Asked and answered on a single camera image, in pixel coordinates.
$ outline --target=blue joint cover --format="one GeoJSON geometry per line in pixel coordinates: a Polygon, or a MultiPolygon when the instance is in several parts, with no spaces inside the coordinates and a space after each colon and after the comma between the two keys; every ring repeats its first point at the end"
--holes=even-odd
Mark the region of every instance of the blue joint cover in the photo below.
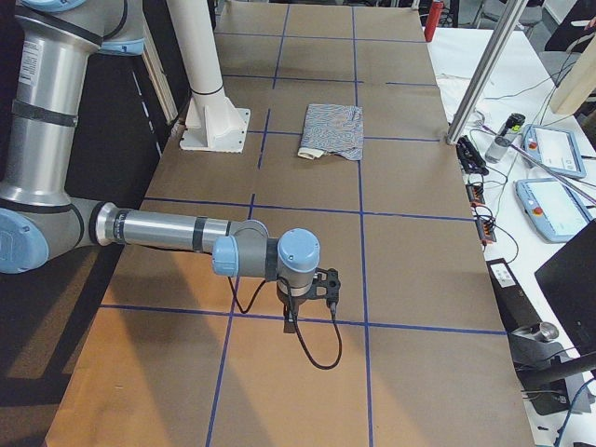
{"type": "Polygon", "coordinates": [[[62,12],[80,7],[87,0],[22,0],[26,7],[42,12],[62,12]]]}
{"type": "Polygon", "coordinates": [[[233,236],[222,236],[215,239],[211,266],[215,275],[237,276],[239,269],[238,244],[233,236]]]}
{"type": "Polygon", "coordinates": [[[320,258],[318,239],[308,230],[294,228],[279,239],[278,256],[294,272],[312,272],[320,258]]]}
{"type": "Polygon", "coordinates": [[[100,48],[101,54],[113,56],[139,56],[145,47],[145,39],[129,40],[126,42],[106,41],[100,48]]]}
{"type": "Polygon", "coordinates": [[[0,272],[22,273],[46,263],[49,247],[29,219],[0,208],[0,272]]]}

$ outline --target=blue-framed device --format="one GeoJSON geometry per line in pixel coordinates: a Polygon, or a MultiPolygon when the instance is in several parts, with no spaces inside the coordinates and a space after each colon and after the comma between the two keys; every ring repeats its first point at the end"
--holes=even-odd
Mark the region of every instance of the blue-framed device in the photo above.
{"type": "Polygon", "coordinates": [[[556,179],[518,180],[515,192],[530,221],[548,242],[567,242],[592,220],[579,196],[556,179]]]}
{"type": "Polygon", "coordinates": [[[530,125],[523,132],[523,149],[532,158],[572,179],[586,177],[573,132],[530,125]]]}

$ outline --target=bottle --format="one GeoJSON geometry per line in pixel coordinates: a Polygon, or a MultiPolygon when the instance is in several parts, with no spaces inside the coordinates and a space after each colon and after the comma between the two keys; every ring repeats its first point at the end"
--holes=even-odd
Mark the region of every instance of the bottle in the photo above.
{"type": "Polygon", "coordinates": [[[525,122],[525,116],[522,114],[511,114],[505,124],[494,137],[494,141],[489,146],[484,158],[491,163],[498,163],[505,155],[505,152],[515,140],[520,129],[525,122]]]}

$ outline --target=folded cloth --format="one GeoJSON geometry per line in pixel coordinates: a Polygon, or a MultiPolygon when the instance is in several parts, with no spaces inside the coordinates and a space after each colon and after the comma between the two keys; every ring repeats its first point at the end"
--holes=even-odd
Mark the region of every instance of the folded cloth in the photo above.
{"type": "Polygon", "coordinates": [[[323,155],[336,154],[348,160],[361,160],[363,144],[361,107],[308,105],[298,156],[312,160],[323,155]]]}

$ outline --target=red fire extinguisher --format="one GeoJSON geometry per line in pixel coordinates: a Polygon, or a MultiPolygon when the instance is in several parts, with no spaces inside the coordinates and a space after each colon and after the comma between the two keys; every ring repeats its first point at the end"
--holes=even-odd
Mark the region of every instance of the red fire extinguisher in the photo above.
{"type": "Polygon", "coordinates": [[[425,27],[425,39],[427,42],[432,41],[433,35],[435,35],[435,29],[439,24],[440,13],[443,10],[442,0],[433,0],[430,6],[430,12],[428,13],[427,26],[425,27]]]}

